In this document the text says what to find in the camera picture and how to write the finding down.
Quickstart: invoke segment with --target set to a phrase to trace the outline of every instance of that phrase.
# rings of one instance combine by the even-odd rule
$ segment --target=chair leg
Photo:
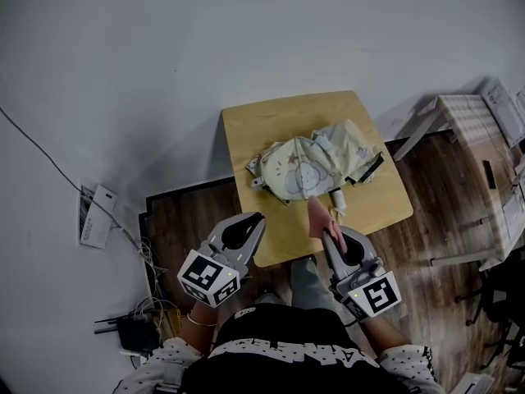
[[[437,120],[437,118],[441,115],[441,110],[435,109],[432,112],[428,113],[425,117],[425,119],[422,121],[422,123],[419,125],[419,127],[415,130],[414,133],[409,137],[409,139],[404,142],[404,144],[398,149],[397,152],[394,153],[392,158],[394,159],[394,162],[400,161],[405,154],[407,154],[412,147],[416,145],[416,143],[421,140],[421,138],[427,133],[428,129],[432,126],[432,124]]]
[[[492,360],[494,360],[497,356],[501,355],[503,353],[504,346],[507,344],[507,336],[510,332],[510,327],[512,323],[505,321],[501,324],[501,339],[497,341],[496,343],[491,343],[490,345],[486,345],[486,347],[493,347],[497,346],[494,350],[494,353],[492,354],[492,357],[489,359],[489,361],[486,364],[483,364],[479,367],[480,370],[486,369],[489,367],[489,365],[492,363]]]
[[[469,293],[468,295],[458,295],[454,298],[454,302],[457,304],[458,302],[461,302],[462,300],[466,300],[468,298],[473,298],[474,296],[478,296],[483,292],[483,288],[480,287],[479,289],[475,290],[472,293]]]
[[[467,325],[467,327],[470,327],[471,325],[473,325],[477,321],[477,318],[479,317],[479,314],[482,311],[482,307],[483,307],[483,304],[482,304],[482,300],[480,299],[479,303],[477,304],[477,309],[476,309],[476,313],[474,314],[474,318],[473,319],[468,319],[467,322],[465,323]]]
[[[473,263],[474,261],[489,259],[490,257],[495,257],[495,256],[496,256],[495,249],[490,248],[489,250],[478,251],[475,253],[455,254],[449,257],[431,259],[430,264],[432,267],[443,267],[443,266],[450,266],[452,264]]]

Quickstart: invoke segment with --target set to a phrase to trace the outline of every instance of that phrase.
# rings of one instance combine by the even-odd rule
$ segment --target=wooden table
[[[241,208],[243,212],[260,212],[267,219],[266,232],[254,257],[259,267],[322,250],[320,240],[308,237],[305,200],[294,200],[286,207],[268,191],[251,189],[254,176],[246,165],[276,141],[298,135],[310,137],[313,130],[349,118],[367,140],[383,152],[385,162],[371,183],[348,184],[342,188],[348,205],[342,224],[369,234],[412,215],[412,205],[392,158],[354,92],[308,94],[250,103],[226,108],[222,117]],[[325,206],[331,206],[329,195],[319,199]]]

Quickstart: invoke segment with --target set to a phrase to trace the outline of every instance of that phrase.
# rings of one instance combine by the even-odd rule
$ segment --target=person
[[[218,312],[197,301],[178,336],[114,393],[445,393],[430,349],[411,344],[383,316],[359,323],[377,360],[350,340],[312,256],[290,265],[290,285],[291,306],[264,293],[221,326],[211,352]]]

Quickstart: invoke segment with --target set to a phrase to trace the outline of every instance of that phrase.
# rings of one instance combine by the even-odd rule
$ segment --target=wrist
[[[217,309],[197,301],[188,316],[203,325],[217,325],[219,312]]]

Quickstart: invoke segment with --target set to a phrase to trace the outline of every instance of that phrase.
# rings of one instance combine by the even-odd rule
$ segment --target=cable
[[[57,169],[57,171],[60,173],[60,175],[62,175],[64,177],[64,179],[69,182],[71,184],[71,186],[77,190],[79,193],[80,193],[80,197],[86,202],[86,203],[91,203],[91,204],[94,204],[95,206],[97,206],[98,208],[100,208],[103,212],[105,212],[105,214],[107,216],[109,216],[111,218],[111,220],[113,220],[113,223],[115,224],[115,226],[112,227],[112,229],[115,229],[115,228],[118,228],[121,230],[122,234],[124,234],[124,236],[130,241],[130,243],[134,246],[134,248],[137,250],[137,252],[140,254],[140,256],[143,258],[144,262],[153,270],[153,276],[154,276],[154,279],[155,279],[155,291],[153,292],[153,296],[155,295],[161,295],[160,294],[160,286],[158,285],[158,277],[167,272],[167,269],[166,268],[160,268],[160,267],[157,267],[154,263],[153,263],[153,248],[151,246],[151,241],[148,239],[148,238],[144,238],[148,241],[149,245],[143,243],[142,241],[140,242],[140,245],[137,243],[137,241],[135,241],[133,239],[133,236],[131,236],[131,234],[113,217],[113,215],[111,213],[109,213],[104,207],[102,207],[100,204],[98,204],[95,200],[93,200],[92,197],[89,197],[89,195],[87,195],[84,191],[82,191],[82,189],[80,189],[78,186],[76,186],[76,184],[64,173],[64,171],[55,163],[55,161],[53,160],[53,158],[51,158],[51,156],[44,150],[42,149],[42,147],[36,142],[34,141],[25,131],[23,131],[12,119],[11,117],[9,117],[7,115],[7,113],[3,110],[2,106],[0,106],[0,112],[3,114],[3,116],[27,139],[29,140],[40,152],[42,152],[42,154],[49,160],[49,162],[51,162],[51,164]]]
[[[135,366],[135,362],[133,361],[133,356],[130,356],[130,359],[131,359],[131,364],[133,365],[133,367],[135,369],[138,369],[139,367],[138,366]]]
[[[31,137],[27,135],[25,131],[23,131],[12,119],[9,117],[6,112],[3,110],[2,106],[0,106],[0,112],[3,114],[3,116],[15,127],[27,140],[29,140],[36,148],[42,152],[42,154],[51,162],[51,164],[57,169],[58,172],[60,172],[60,175],[64,177],[64,179],[71,184],[71,186],[77,190],[79,193],[81,193],[84,197],[88,197],[88,195],[82,191],[79,187],[76,186],[76,184],[60,169],[60,167],[53,161],[53,158],[48,155],[48,153],[40,147],[40,145],[35,142]],[[130,233],[113,217],[111,213],[109,213],[104,207],[102,207],[100,204],[98,204],[95,200],[91,200],[91,203],[93,203],[95,206],[100,208],[107,216],[109,216],[114,223],[122,230],[122,233],[130,240],[130,242],[133,244],[136,250],[139,250],[139,246],[133,239],[133,237],[130,235]]]
[[[135,306],[135,308],[132,309],[132,310],[128,313],[128,317],[130,317],[132,314],[133,314],[133,316],[135,316],[135,315],[136,315],[136,310],[137,310],[137,309],[138,309],[138,308],[139,308],[139,307],[140,307],[140,306],[141,306],[146,300],[148,300],[148,299],[149,299],[149,297],[145,297],[144,299],[142,299],[142,300],[137,304],[137,306]]]
[[[140,304],[137,305],[137,307],[135,308],[134,316],[137,315],[137,309],[139,308],[140,305],[142,305],[142,308],[140,308],[140,314],[142,315],[142,318],[144,318],[144,308],[146,308],[146,306],[149,307],[150,303],[153,304],[153,307],[154,307],[155,306],[155,302],[158,302],[161,305],[161,313],[160,313],[160,317],[159,317],[159,320],[158,320],[157,331],[158,331],[158,335],[159,335],[159,338],[158,338],[159,343],[162,344],[162,318],[164,317],[164,307],[162,306],[162,302],[167,302],[168,304],[175,306],[177,308],[178,314],[180,313],[180,311],[179,311],[179,308],[177,307],[177,305],[175,305],[170,300],[158,299],[158,298],[155,298],[155,297],[152,296],[151,299],[149,300],[149,302],[144,303],[144,300],[143,300],[142,302],[140,302]]]

